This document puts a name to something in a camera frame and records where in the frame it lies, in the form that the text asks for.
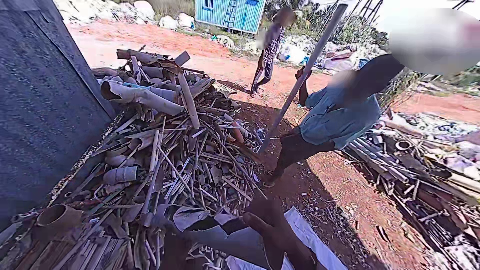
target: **man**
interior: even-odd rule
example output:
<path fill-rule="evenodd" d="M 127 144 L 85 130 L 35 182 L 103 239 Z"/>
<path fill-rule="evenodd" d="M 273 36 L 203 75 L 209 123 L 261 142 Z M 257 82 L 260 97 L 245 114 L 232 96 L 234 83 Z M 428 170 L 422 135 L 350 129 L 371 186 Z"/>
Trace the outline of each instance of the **man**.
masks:
<path fill-rule="evenodd" d="M 295 20 L 295 13 L 289 7 L 281 8 L 273 18 L 273 23 L 268 28 L 263 44 L 264 50 L 258 59 L 257 70 L 252 82 L 252 97 L 258 92 L 258 86 L 264 85 L 272 78 L 273 62 L 278 51 L 278 46 L 283 39 L 285 27 L 290 26 Z M 262 72 L 264 78 L 257 82 Z"/>
<path fill-rule="evenodd" d="M 404 66 L 391 54 L 366 63 L 358 71 L 336 74 L 323 90 L 308 94 L 306 81 L 300 87 L 299 103 L 310 112 L 302 123 L 280 138 L 282 150 L 272 177 L 265 187 L 272 187 L 291 164 L 319 152 L 342 149 L 358 138 L 380 117 L 375 94 L 380 93 Z M 300 69 L 295 77 L 303 74 Z"/>

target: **light blue shirt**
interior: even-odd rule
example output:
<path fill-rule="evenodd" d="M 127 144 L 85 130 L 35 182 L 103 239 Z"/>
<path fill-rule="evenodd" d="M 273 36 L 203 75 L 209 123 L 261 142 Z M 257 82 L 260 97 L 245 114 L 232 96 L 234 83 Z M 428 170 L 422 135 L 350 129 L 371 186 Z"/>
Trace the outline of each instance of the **light blue shirt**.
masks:
<path fill-rule="evenodd" d="M 327 113 L 335 104 L 341 104 L 344 93 L 341 87 L 325 87 L 308 96 L 305 105 L 311 110 L 299 126 L 306 142 L 319 145 L 331 140 L 336 149 L 342 149 L 380 118 L 380 106 L 375 94 L 363 103 Z"/>

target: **dark trousers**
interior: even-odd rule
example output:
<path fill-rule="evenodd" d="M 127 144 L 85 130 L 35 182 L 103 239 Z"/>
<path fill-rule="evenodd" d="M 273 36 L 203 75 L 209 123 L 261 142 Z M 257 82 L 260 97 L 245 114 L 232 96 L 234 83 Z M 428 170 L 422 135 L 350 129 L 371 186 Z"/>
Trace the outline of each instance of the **dark trousers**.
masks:
<path fill-rule="evenodd" d="M 257 71 L 257 75 L 255 77 L 255 84 L 253 84 L 253 91 L 257 92 L 258 86 L 264 85 L 272 79 L 272 71 L 273 71 L 273 62 L 271 63 L 264 63 L 264 67 Z M 257 82 L 262 73 L 264 72 L 264 78 Z"/>
<path fill-rule="evenodd" d="M 330 141 L 320 145 L 306 142 L 300 134 L 299 127 L 295 127 L 290 133 L 283 135 L 280 138 L 280 143 L 282 144 L 282 150 L 272 177 L 268 181 L 270 183 L 280 178 L 285 169 L 293 163 L 306 160 L 319 152 L 328 152 L 335 149 L 335 143 Z"/>

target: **hand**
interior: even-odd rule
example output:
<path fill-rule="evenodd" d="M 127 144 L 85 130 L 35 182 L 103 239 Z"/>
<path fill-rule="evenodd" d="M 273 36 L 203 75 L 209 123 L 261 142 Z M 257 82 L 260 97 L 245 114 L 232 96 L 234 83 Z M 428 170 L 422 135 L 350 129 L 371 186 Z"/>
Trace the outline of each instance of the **hand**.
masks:
<path fill-rule="evenodd" d="M 296 78 L 297 80 L 298 80 L 298 78 L 300 78 L 300 77 L 303 75 L 303 69 L 304 69 L 304 68 L 305 68 L 305 66 L 302 66 L 302 68 L 297 71 L 297 74 L 295 74 L 295 78 Z M 308 72 L 308 75 L 307 75 L 307 78 L 306 78 L 306 79 L 310 78 L 310 75 L 311 75 L 311 74 L 312 74 L 312 70 L 310 69 L 310 72 Z"/>

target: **metal rod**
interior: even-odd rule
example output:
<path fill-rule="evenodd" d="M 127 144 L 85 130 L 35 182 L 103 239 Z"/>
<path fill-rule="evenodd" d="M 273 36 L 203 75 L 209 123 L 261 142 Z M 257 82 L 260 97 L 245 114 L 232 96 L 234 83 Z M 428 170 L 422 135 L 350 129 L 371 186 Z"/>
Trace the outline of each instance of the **metal rod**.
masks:
<path fill-rule="evenodd" d="M 300 86 L 303 84 L 303 82 L 307 78 L 308 73 L 310 73 L 310 70 L 312 69 L 313 64 L 317 61 L 318 56 L 320 55 L 320 53 L 324 49 L 325 44 L 329 40 L 333 31 L 335 30 L 336 25 L 338 24 L 338 22 L 342 18 L 342 15 L 345 12 L 345 10 L 347 9 L 347 7 L 348 7 L 348 5 L 346 5 L 346 4 L 339 4 L 338 7 L 336 8 L 335 13 L 332 16 L 332 19 L 330 20 L 327 28 L 325 29 L 324 35 L 320 38 L 317 45 L 315 46 L 315 50 L 313 51 L 312 55 L 308 59 L 308 62 L 305 65 L 305 68 L 303 69 L 302 76 L 297 80 L 297 82 L 293 86 L 292 91 L 290 92 L 290 95 L 288 96 L 287 100 L 285 101 L 285 104 L 283 104 L 283 107 L 280 110 L 280 113 L 275 118 L 275 121 L 273 122 L 272 127 L 268 131 L 268 135 L 265 138 L 264 143 L 260 147 L 260 150 L 258 151 L 259 153 L 265 151 L 265 149 L 267 148 L 268 144 L 270 143 L 270 137 L 273 136 L 273 134 L 275 133 L 275 131 L 278 127 L 278 124 L 280 124 L 280 121 L 282 121 L 282 118 L 285 115 L 285 113 L 287 112 L 288 107 L 290 106 L 293 99 L 295 98 L 298 90 L 300 89 Z"/>

